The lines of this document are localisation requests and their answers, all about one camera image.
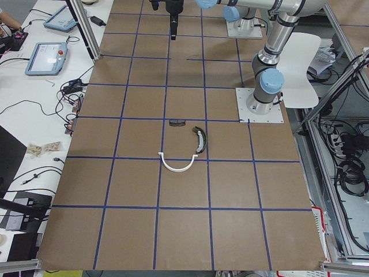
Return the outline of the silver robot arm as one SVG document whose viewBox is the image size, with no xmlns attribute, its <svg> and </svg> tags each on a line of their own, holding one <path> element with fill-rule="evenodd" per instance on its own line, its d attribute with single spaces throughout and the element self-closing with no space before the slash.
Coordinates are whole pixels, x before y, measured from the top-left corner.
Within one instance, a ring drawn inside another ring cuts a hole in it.
<svg viewBox="0 0 369 277">
<path fill-rule="evenodd" d="M 223 5 L 225 13 L 241 8 L 278 12 L 263 49 L 252 61 L 255 88 L 246 100 L 251 113 L 260 116 L 269 113 L 280 93 L 287 108 L 312 108 L 318 104 L 306 73 L 321 38 L 294 29 L 300 18 L 318 12 L 325 4 L 326 1 L 197 1 L 202 9 Z"/>
</svg>

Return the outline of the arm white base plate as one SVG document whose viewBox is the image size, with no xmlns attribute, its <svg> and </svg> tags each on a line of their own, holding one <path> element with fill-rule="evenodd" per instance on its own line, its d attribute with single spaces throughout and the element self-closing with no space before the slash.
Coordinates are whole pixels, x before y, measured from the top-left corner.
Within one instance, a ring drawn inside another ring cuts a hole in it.
<svg viewBox="0 0 369 277">
<path fill-rule="evenodd" d="M 263 104 L 254 98 L 254 88 L 236 88 L 240 123 L 284 123 L 278 97 Z"/>
<path fill-rule="evenodd" d="M 256 18 L 226 23 L 229 38 L 262 39 L 261 25 Z"/>
</svg>

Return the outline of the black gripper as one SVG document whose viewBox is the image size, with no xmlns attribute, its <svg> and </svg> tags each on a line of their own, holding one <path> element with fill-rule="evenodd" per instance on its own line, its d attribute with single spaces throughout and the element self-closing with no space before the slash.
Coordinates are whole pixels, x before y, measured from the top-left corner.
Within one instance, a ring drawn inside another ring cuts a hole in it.
<svg viewBox="0 0 369 277">
<path fill-rule="evenodd" d="M 159 3 L 165 3 L 165 10 L 170 14 L 170 36 L 171 40 L 176 40 L 178 31 L 179 15 L 183 12 L 184 0 L 149 0 L 153 10 L 159 9 Z"/>
</svg>

